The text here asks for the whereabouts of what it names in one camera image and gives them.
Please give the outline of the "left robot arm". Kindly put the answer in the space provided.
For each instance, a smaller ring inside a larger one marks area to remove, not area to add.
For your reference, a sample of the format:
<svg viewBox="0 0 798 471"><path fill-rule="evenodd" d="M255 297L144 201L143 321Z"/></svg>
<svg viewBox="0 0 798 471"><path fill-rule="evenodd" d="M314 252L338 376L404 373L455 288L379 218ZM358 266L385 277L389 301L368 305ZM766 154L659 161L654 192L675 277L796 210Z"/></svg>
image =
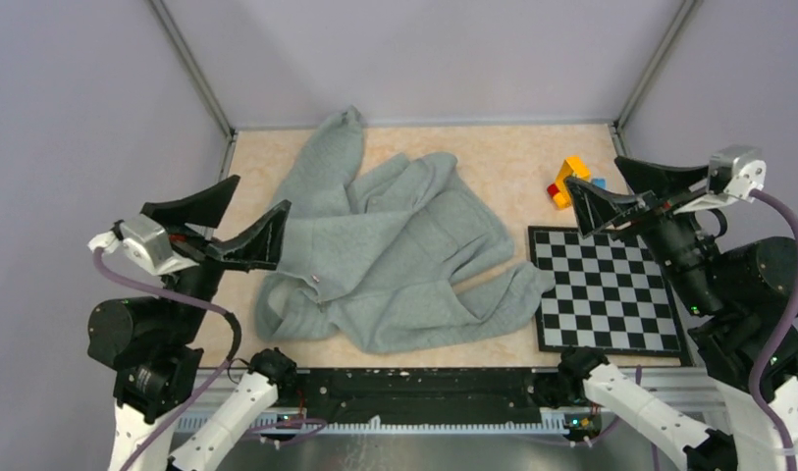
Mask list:
<svg viewBox="0 0 798 471"><path fill-rule="evenodd" d="M272 271L281 258L287 200L230 239L206 235L221 224L238 185L233 176L178 200L148 202L89 242L99 273L135 290L97 304L87 324L89 357L116 375L113 470L213 470L262 411L295 397L295 363L264 349L190 442L171 446L179 418L211 386L197 377L203 352L193 346L207 314L220 315L232 333L221 369L238 357L239 319L213 301L223 276Z"/></svg>

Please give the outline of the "grey zip-up jacket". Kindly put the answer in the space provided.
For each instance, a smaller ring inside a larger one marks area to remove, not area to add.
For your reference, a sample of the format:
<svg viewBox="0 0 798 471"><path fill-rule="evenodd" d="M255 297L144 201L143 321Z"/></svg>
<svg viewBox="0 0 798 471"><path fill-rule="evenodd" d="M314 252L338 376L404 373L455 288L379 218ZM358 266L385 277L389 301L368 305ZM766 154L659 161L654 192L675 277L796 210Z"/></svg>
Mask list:
<svg viewBox="0 0 798 471"><path fill-rule="evenodd" d="M291 205L277 269L253 308L263 340L346 336L397 353L507 335L555 285L529 262L448 152L397 155L362 172L364 128L348 107L300 149L275 202Z"/></svg>

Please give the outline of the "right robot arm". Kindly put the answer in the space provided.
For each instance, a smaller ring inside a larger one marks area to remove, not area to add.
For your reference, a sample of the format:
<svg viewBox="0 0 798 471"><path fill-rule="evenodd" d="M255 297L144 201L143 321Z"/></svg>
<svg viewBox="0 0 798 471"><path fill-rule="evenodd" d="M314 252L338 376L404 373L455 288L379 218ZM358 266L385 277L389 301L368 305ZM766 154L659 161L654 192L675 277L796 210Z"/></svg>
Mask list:
<svg viewBox="0 0 798 471"><path fill-rule="evenodd" d="M579 232L610 230L641 239L687 310L689 331L719 392L727 431L683 416L592 347L560 357L561 404L600 405L655 445L681 470L798 470L798 217L764 188L758 148L732 145L698 167L615 159L628 192L566 178ZM720 251L699 225L736 202L761 201L790 235Z"/></svg>

